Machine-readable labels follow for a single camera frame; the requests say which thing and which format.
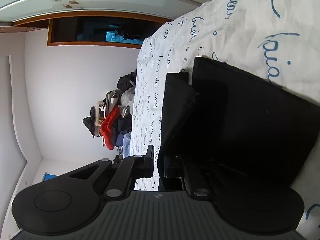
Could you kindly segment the pile of clothes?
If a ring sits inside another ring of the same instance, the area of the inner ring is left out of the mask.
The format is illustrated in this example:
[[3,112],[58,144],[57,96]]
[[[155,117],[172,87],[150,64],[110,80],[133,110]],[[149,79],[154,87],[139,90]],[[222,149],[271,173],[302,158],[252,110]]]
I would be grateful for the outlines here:
[[116,164],[124,159],[118,152],[117,137],[132,131],[136,75],[134,70],[120,77],[116,90],[108,91],[103,100],[91,107],[89,116],[82,120],[93,138],[101,138],[102,145],[108,150],[117,150],[113,160]]

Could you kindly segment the light blue blanket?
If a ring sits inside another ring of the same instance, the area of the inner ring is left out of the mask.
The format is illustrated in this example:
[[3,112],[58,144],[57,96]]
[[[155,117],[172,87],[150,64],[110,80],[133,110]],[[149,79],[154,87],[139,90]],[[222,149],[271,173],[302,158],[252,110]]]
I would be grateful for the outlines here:
[[131,144],[131,132],[129,133],[121,133],[118,135],[117,140],[117,148],[119,154],[123,155],[123,158],[130,156],[130,144]]

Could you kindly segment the wooden door frame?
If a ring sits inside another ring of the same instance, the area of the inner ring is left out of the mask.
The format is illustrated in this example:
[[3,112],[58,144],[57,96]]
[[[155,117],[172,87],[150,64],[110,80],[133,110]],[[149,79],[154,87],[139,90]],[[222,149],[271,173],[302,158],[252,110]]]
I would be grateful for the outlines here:
[[112,46],[139,49],[171,19],[133,12],[67,11],[12,22],[14,27],[48,30],[47,46]]

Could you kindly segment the black pants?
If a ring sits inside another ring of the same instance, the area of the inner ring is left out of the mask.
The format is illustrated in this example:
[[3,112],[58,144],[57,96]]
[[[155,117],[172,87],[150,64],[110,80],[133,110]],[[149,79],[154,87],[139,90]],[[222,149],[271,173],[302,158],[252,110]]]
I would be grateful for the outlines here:
[[158,172],[166,190],[288,187],[319,135],[319,105],[228,64],[196,57],[168,73]]

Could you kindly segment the white quilt with blue script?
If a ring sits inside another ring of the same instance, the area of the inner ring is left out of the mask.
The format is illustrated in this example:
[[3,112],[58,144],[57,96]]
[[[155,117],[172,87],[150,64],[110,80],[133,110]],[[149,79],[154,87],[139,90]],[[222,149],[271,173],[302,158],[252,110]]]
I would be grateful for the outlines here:
[[133,239],[319,239],[319,135],[291,186],[304,213],[294,231],[252,235],[222,220],[210,202],[160,187],[158,157],[168,73],[192,73],[196,57],[244,70],[319,105],[319,0],[212,0],[163,24],[137,58],[132,154],[155,149],[154,172],[136,183]]

